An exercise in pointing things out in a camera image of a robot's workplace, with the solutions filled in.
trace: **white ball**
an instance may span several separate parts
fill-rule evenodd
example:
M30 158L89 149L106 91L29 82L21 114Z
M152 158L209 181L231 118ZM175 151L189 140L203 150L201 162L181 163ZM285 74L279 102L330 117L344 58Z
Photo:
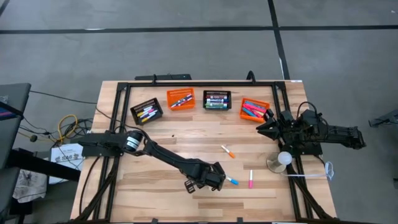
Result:
M292 155L288 152L280 152L278 155L278 161L283 165L289 165L292 162Z

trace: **concrete floor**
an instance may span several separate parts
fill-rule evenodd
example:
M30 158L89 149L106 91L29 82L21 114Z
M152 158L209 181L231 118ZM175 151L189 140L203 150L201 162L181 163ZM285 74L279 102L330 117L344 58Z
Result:
M280 26L398 24L391 0L278 0ZM175 26L270 26L266 0L11 0L5 29L86 29ZM397 109L398 30L281 32L291 79L303 80L308 99L331 124L359 126L360 151L324 144L335 176L330 187L343 220L396 223L398 137L368 119ZM198 79L281 79L273 31L150 34L0 35L1 83L96 101L103 80L190 73ZM30 95L25 115L55 130L66 114L91 118L94 106ZM15 147L46 151L49 144L18 137ZM68 220L76 183L51 186L28 221Z

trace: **wooden tabletop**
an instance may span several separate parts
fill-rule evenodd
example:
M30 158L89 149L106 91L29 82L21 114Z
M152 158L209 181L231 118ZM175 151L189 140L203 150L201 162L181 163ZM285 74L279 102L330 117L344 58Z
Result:
M103 82L98 99L98 108L111 116L117 82ZM307 100L302 82L286 81L290 109ZM174 167L153 157L122 156L116 184L112 222L235 222L244 221L292 221L294 211L287 178L272 173L266 166L266 158L278 152L276 141L256 132L260 123L241 119L239 110L243 97L266 101L275 111L272 90L267 86L219 86L195 87L196 107L190 110L170 111L167 108L166 91L182 87L133 87L129 108L156 97L164 111L163 117L146 124L143 129L152 140L162 147L186 158L199 158L206 162L219 161L226 174L239 181L233 185L227 180L221 191L207 187L188 194L186 178ZM202 108L203 90L229 90L232 92L232 109L229 111L206 111ZM119 107L121 116L123 95ZM284 109L279 94L281 109ZM102 133L110 120L97 111L93 132ZM134 126L128 112L127 124ZM226 145L236 158L232 159L222 150ZM306 174L324 174L321 162L313 156L302 156ZM81 190L88 169L94 158L83 163L79 185L73 204L71 218L78 216ZM98 189L102 158L95 165L83 197L86 207ZM254 187L248 188L249 171L253 170ZM328 181L323 177L307 178L309 191L331 216L336 215ZM104 217L107 193L101 204L100 218ZM305 217L305 207L300 191L300 210Z

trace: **white cable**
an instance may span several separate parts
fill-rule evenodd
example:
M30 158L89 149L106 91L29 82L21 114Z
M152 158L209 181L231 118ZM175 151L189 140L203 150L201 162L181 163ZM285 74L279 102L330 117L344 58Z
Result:
M332 179L332 177L335 174L335 171L333 170L333 164L331 162L326 162L325 163L325 174L283 174L282 175L286 177L327 177L329 180Z

